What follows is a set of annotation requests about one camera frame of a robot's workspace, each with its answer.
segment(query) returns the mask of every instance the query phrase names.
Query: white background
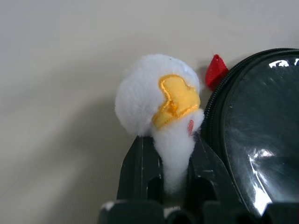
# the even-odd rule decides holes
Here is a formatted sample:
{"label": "white background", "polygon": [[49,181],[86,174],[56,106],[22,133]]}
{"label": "white background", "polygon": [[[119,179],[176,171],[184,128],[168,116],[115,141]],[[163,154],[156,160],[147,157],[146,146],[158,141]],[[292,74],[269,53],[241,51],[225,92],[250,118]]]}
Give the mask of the white background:
{"label": "white background", "polygon": [[134,139],[114,114],[123,69],[158,52],[202,77],[213,54],[231,67],[297,47],[298,9],[297,0],[0,0],[0,223],[95,223]]}

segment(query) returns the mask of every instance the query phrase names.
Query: plush duck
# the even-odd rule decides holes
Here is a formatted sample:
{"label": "plush duck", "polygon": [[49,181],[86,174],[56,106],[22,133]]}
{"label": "plush duck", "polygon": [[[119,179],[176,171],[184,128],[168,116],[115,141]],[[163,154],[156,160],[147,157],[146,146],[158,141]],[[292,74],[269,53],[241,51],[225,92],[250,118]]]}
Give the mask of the plush duck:
{"label": "plush duck", "polygon": [[166,195],[180,195],[186,183],[193,134],[204,113],[197,74],[171,56],[147,55],[125,72],[115,112],[128,133],[152,136],[160,155]]}

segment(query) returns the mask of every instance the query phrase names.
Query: white plush toy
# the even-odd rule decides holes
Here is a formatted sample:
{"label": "white plush toy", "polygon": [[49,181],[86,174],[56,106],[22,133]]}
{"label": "white plush toy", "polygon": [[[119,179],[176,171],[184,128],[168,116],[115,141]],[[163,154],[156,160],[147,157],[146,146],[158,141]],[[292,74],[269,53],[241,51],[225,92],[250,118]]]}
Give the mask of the white plush toy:
{"label": "white plush toy", "polygon": [[166,55],[147,55],[127,72],[115,112],[132,135],[152,136],[164,172],[164,191],[182,194],[195,133],[204,118],[197,74],[186,63]]}

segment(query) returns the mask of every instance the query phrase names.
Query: black zipper pouch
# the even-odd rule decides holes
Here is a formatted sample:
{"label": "black zipper pouch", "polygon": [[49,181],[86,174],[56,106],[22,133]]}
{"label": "black zipper pouch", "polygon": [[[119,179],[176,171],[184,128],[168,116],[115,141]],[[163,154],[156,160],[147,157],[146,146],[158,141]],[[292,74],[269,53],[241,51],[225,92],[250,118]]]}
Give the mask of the black zipper pouch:
{"label": "black zipper pouch", "polygon": [[238,63],[213,92],[205,116],[201,136],[253,214],[271,202],[298,202],[298,49],[271,49]]}

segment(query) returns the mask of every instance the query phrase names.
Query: white fluffy fabric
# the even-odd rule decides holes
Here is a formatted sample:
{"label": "white fluffy fabric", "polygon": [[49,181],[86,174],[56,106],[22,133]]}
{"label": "white fluffy fabric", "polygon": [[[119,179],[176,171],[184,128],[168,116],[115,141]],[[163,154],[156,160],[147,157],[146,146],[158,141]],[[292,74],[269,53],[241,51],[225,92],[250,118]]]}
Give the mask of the white fluffy fabric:
{"label": "white fluffy fabric", "polygon": [[186,63],[166,55],[142,57],[126,71],[115,99],[116,115],[128,133],[139,136],[150,133],[152,117],[165,101],[158,80],[167,74],[181,76],[199,94],[199,79]]}
{"label": "white fluffy fabric", "polygon": [[167,195],[176,196],[181,195],[184,189],[189,158],[194,148],[193,137],[188,133],[189,121],[194,121],[194,133],[200,127],[204,113],[198,109],[160,130],[154,127],[152,118],[165,101],[159,89],[159,78],[168,74],[181,76],[199,94],[197,74],[186,63],[166,55],[147,55],[127,70],[117,92],[115,112],[128,133],[153,136],[163,162],[164,190]]}
{"label": "white fluffy fabric", "polygon": [[167,195],[184,195],[189,158],[195,144],[193,136],[187,132],[188,123],[194,121],[194,134],[199,130],[203,118],[204,113],[199,109],[161,130],[153,128],[155,148],[163,161],[164,190]]}

